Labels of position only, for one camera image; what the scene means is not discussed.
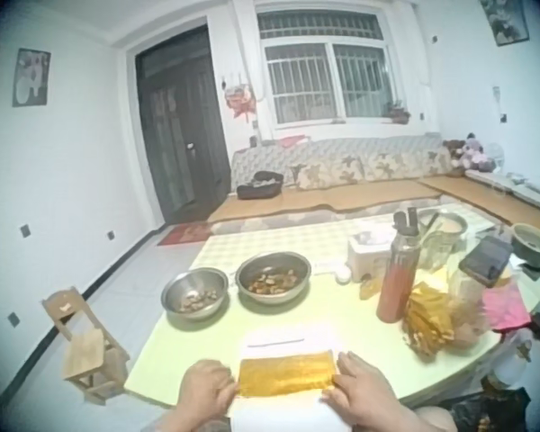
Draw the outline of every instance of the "red doormat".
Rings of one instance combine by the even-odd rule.
[[[159,246],[179,245],[206,241],[212,235],[208,222],[183,223],[172,228],[170,233],[162,238]]]

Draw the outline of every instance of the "mobile phone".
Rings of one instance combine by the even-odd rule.
[[[512,246],[499,238],[488,236],[460,261],[458,268],[472,279],[491,288],[508,265]]]

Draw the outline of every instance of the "white tile floor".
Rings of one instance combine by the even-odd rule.
[[[188,269],[203,243],[157,247],[166,233],[155,236],[123,265],[89,299],[108,330],[130,353],[134,364],[158,317],[160,293],[167,280]],[[71,320],[80,329],[85,322]],[[83,394],[60,378],[61,362],[68,343],[60,335],[48,348],[16,393],[1,420],[5,430],[24,432],[140,431],[164,410],[123,394],[105,407],[84,402]],[[540,430],[540,344],[533,363],[519,385],[526,387],[532,402],[527,412],[530,430]]]

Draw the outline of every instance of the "small wooden chair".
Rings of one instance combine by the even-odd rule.
[[[105,405],[110,397],[124,393],[127,377],[126,360],[117,348],[105,349],[104,333],[99,328],[72,337],[62,378],[80,389],[87,401]]]
[[[84,300],[84,297],[73,286],[69,290],[54,292],[48,299],[42,301],[42,306],[46,310],[46,313],[54,321],[54,325],[59,330],[64,338],[72,341],[72,333],[66,327],[64,318],[69,318],[74,314],[83,312],[95,329],[100,329],[104,336],[104,346],[106,349],[115,347],[124,356],[126,361],[130,360],[130,356],[124,348],[118,343],[116,339],[106,330],[100,320],[94,315],[88,303]]]

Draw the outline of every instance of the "window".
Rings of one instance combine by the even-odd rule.
[[[388,42],[372,13],[261,13],[278,124],[376,118],[396,99]]]

